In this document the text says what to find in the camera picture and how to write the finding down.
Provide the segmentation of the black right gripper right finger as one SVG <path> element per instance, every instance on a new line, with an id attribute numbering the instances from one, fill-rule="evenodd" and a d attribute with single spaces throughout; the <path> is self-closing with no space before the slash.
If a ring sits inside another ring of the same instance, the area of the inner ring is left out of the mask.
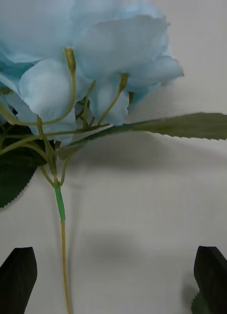
<path id="1" fill-rule="evenodd" d="M 227 314 L 227 260 L 217 247 L 199 246 L 194 263 L 199 292 L 195 314 Z"/>

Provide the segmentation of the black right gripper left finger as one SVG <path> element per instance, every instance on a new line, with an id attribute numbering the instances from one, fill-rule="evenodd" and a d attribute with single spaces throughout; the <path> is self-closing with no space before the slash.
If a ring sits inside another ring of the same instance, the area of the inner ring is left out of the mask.
<path id="1" fill-rule="evenodd" d="M 33 248 L 15 248 L 0 267 L 0 314 L 23 314 L 36 280 Z"/>

